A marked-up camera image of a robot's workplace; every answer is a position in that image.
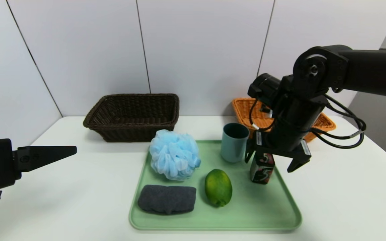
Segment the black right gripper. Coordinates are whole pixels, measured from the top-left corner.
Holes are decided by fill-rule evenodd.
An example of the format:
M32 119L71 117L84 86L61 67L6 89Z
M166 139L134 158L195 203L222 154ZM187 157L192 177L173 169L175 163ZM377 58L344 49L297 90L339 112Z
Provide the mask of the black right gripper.
M292 173L310 161L311 154L307 144L303 145L305 136L315 132L313 124L328 104L325 96L312 99L300 99L289 95L277 97L271 104L273 122L270 131L264 128L255 130L245 148L245 163L253 154L276 154L291 157L287 168Z

